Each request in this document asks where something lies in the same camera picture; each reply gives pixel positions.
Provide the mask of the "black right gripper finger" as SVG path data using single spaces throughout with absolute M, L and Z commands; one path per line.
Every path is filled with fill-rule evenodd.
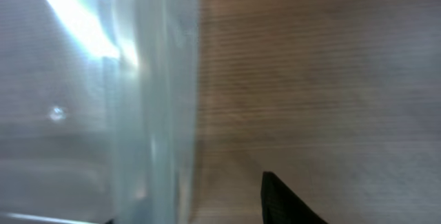
M 263 172 L 260 198 L 264 224 L 327 224 L 273 172 Z

